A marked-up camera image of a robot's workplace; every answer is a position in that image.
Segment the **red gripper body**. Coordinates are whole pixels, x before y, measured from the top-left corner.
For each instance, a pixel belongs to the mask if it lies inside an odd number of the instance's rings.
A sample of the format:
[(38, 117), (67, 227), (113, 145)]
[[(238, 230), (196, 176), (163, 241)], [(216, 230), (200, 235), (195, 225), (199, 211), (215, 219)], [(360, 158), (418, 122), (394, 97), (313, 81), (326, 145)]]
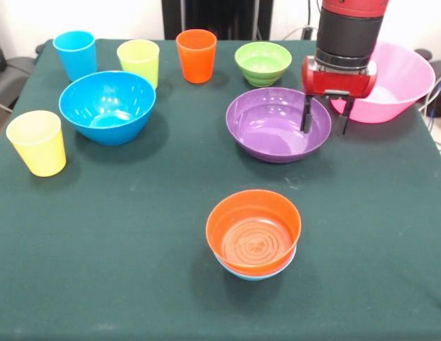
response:
[(302, 63), (301, 76), (306, 95), (366, 98), (376, 84), (377, 65), (372, 60), (362, 70), (336, 70), (308, 55)]

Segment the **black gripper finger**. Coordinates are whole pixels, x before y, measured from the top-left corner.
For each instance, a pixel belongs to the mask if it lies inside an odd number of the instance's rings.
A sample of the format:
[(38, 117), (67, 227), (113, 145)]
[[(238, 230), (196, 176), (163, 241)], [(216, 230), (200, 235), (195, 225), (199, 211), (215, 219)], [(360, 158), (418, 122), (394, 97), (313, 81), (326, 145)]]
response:
[(301, 123), (300, 123), (300, 130), (304, 134), (309, 134), (310, 129), (311, 129), (311, 120), (312, 120), (311, 101), (312, 101), (312, 95), (308, 95), (308, 94), (305, 95), (304, 106), (303, 106), (303, 115), (302, 115)]
[(353, 98), (346, 98), (345, 99), (345, 106), (342, 114), (339, 116), (339, 122), (340, 122), (340, 132), (342, 135), (345, 135), (347, 130), (347, 124), (349, 122), (349, 116), (351, 114), (351, 110), (354, 106), (354, 99)]

